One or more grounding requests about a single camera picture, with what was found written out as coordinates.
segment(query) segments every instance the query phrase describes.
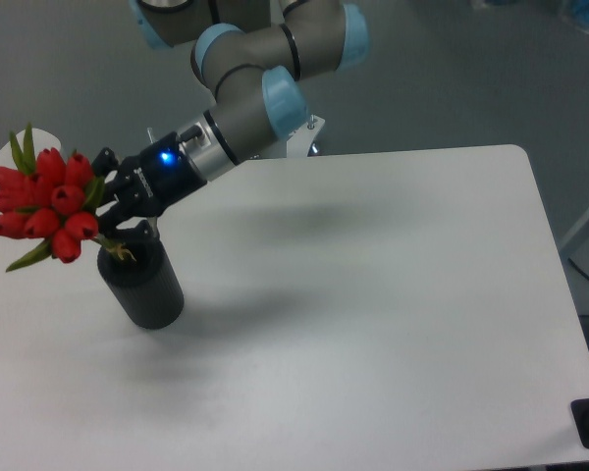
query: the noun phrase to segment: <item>gray floor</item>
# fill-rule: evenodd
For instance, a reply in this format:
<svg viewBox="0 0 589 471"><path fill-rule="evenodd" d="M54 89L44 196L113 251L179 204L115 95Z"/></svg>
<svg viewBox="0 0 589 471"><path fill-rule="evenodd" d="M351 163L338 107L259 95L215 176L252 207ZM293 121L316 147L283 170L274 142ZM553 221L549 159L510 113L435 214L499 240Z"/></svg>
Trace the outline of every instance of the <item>gray floor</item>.
<svg viewBox="0 0 589 471"><path fill-rule="evenodd" d="M324 152L518 144L562 236L589 204L589 36L556 17L559 2L479 13L467 0L354 3L370 59L303 85L328 120ZM173 130L208 106L188 51L148 49L125 1L0 2L0 147L31 120L66 149L137 152L146 127ZM589 243L577 259L589 271ZM589 286L570 282L588 313Z"/></svg>

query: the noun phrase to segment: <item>white table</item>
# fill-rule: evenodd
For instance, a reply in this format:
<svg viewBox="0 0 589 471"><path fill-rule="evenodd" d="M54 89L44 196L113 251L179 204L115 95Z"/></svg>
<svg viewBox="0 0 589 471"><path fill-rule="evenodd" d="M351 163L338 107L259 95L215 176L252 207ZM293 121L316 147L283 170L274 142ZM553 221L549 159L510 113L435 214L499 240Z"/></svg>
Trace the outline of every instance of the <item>white table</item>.
<svg viewBox="0 0 589 471"><path fill-rule="evenodd" d="M3 274L0 470L449 471L589 460L589 355L524 152L247 162L160 220L187 308Z"/></svg>

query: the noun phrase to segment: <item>black cable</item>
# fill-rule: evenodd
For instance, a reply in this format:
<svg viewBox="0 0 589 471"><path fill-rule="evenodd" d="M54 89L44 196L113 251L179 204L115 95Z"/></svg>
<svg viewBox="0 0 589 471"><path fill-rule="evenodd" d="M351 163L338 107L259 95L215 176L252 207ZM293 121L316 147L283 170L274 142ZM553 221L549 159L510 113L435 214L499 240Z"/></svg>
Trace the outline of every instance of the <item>black cable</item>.
<svg viewBox="0 0 589 471"><path fill-rule="evenodd" d="M576 262L574 262L571 258L568 258L567 262L569 263L571 268L573 268L582 278L589 282L589 275L587 275L587 273L584 270L582 270L582 268L576 265Z"/></svg>

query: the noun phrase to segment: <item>light blue joint cap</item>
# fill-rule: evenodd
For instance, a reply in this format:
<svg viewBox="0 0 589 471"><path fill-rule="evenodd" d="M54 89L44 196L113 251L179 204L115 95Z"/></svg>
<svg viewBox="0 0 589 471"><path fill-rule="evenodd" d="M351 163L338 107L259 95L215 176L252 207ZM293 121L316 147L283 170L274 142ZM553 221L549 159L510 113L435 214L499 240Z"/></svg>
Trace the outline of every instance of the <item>light blue joint cap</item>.
<svg viewBox="0 0 589 471"><path fill-rule="evenodd" d="M262 76L262 94L268 120L275 135L287 139L310 116L305 98L285 67L266 71Z"/></svg>
<svg viewBox="0 0 589 471"><path fill-rule="evenodd" d="M137 5L137 0L129 0L129 6L131 7L132 12L134 12L135 19L137 20L137 24L141 29L141 33L144 35L146 42L152 49L171 49L172 46L166 44L164 40L159 37L159 34L153 29L153 26L150 25L144 13L141 12L139 5Z"/></svg>
<svg viewBox="0 0 589 471"><path fill-rule="evenodd" d="M337 70L342 71L364 62L369 55L371 41L366 19L356 5L344 5L345 8L345 46L343 58Z"/></svg>
<svg viewBox="0 0 589 471"><path fill-rule="evenodd" d="M209 46L211 46L212 43L221 35L230 31L242 32L242 30L237 26L228 25L226 23L219 23L217 25L210 26L203 32L201 36L198 37L196 46L194 47L194 57L196 58L196 65L198 66L201 76L203 76L203 61L205 60L207 49L209 49Z"/></svg>

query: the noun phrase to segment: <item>green tulip leaf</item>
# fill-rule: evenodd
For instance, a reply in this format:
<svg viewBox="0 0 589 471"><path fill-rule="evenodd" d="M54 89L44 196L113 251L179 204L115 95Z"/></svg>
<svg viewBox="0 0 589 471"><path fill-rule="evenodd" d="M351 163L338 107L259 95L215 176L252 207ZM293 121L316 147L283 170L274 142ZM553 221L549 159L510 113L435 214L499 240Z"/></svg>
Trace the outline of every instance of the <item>green tulip leaf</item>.
<svg viewBox="0 0 589 471"><path fill-rule="evenodd" d="M22 206L20 208L16 208L16 213L18 214L35 214L39 206Z"/></svg>
<svg viewBox="0 0 589 471"><path fill-rule="evenodd" d="M13 272L23 267L28 267L34 263L40 262L52 255L52 249L50 247L50 239L47 238L36 248L31 250L29 253L24 255L19 260L16 260L7 267L7 272Z"/></svg>
<svg viewBox="0 0 589 471"><path fill-rule="evenodd" d="M91 179L91 181L85 186L85 203L83 204L82 209L94 213L96 208L100 206L104 193L105 178L94 177Z"/></svg>
<svg viewBox="0 0 589 471"><path fill-rule="evenodd" d="M34 174L37 166L35 162L35 148L32 143L32 126L30 123L27 124L27 130L24 131L24 152L23 152L23 163L27 169L25 172L27 175Z"/></svg>
<svg viewBox="0 0 589 471"><path fill-rule="evenodd" d="M26 168L24 165L24 154L20 148L18 138L13 131L9 132L9 142L11 143L11 155L13 156L13 162L16 164L16 168L25 174Z"/></svg>

